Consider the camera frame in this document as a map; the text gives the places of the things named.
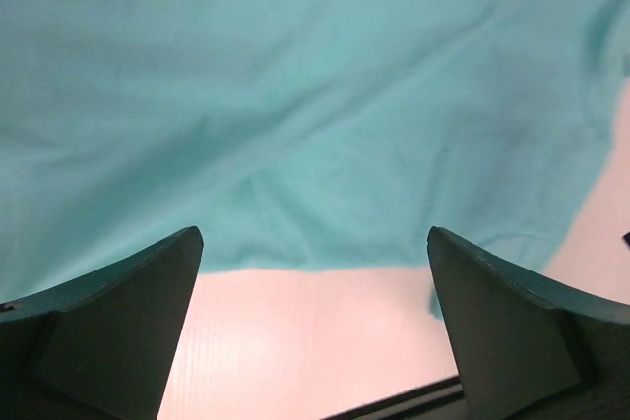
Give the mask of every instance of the cloth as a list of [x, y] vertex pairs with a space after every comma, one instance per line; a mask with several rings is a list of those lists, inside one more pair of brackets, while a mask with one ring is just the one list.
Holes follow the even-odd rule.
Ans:
[[541, 270], [610, 149], [630, 0], [0, 0], [0, 300], [188, 225], [203, 271]]

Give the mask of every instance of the pink surface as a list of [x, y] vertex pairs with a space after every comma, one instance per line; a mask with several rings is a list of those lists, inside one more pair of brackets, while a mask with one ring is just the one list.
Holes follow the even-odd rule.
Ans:
[[[547, 275], [630, 304], [630, 83], [615, 153]], [[159, 420], [317, 419], [456, 372], [428, 268], [199, 278]]]

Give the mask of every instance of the black object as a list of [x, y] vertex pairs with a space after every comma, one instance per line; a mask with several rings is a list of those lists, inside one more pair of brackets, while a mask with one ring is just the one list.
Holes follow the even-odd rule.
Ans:
[[187, 228], [0, 305], [0, 419], [155, 420], [202, 248]]
[[630, 418], [630, 306], [443, 228], [431, 230], [428, 252], [459, 378], [328, 420]]

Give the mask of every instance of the table surface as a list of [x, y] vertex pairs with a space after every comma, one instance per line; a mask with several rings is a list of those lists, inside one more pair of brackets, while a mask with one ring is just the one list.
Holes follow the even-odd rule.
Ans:
[[[630, 83], [615, 152], [546, 274], [630, 304]], [[317, 419], [456, 373], [430, 272], [200, 276], [159, 420]]]

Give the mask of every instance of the teal cloth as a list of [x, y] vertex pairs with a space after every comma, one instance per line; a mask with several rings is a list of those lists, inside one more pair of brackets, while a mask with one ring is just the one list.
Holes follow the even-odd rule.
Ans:
[[188, 225], [205, 272], [541, 270], [610, 150], [630, 0], [0, 0], [0, 300]]

